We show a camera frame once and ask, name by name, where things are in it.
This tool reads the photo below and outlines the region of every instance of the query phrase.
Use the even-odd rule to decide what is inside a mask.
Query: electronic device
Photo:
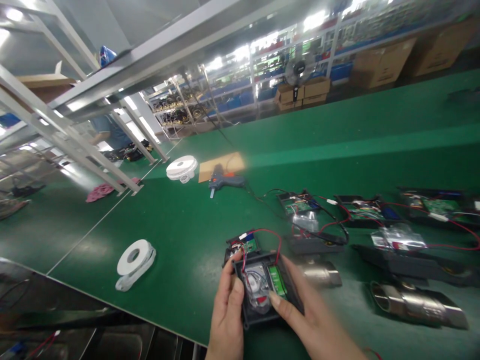
[[[304,312],[290,274],[276,253],[247,256],[244,260],[234,261],[233,268],[245,288],[241,306],[245,330],[252,325],[280,318],[270,303],[269,291],[288,300],[301,313]]]

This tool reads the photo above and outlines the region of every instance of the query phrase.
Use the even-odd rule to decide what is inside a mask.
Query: white tape roll
[[[154,263],[157,252],[144,239],[135,241],[120,257],[116,272],[121,276],[115,284],[119,291],[126,292]]]

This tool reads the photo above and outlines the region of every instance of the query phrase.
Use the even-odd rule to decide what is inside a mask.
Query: white connector
[[[433,212],[429,213],[428,216],[435,219],[435,220],[441,221],[443,223],[446,223],[446,222],[449,221],[448,217],[446,217],[444,215],[436,214],[436,213],[433,213]]]

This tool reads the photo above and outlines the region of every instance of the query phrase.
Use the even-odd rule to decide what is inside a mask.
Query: ceiling light
[[[17,21],[17,22],[24,18],[24,13],[14,8],[8,9],[5,15],[10,20]]]

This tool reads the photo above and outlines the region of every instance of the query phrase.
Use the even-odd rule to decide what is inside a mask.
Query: stacked cardboard box
[[[448,69],[478,28],[479,22],[472,19],[420,35],[402,75],[416,77]]]
[[[361,51],[355,56],[350,83],[371,89],[396,81],[407,61],[416,38]]]
[[[324,76],[315,77],[303,86],[305,88],[303,105],[321,103],[327,100],[330,91],[330,79]]]
[[[304,98],[305,88],[300,86],[298,89],[298,95],[294,102],[294,86],[288,84],[280,84],[276,90],[275,102],[278,104],[280,111],[300,108],[302,106],[302,100]]]

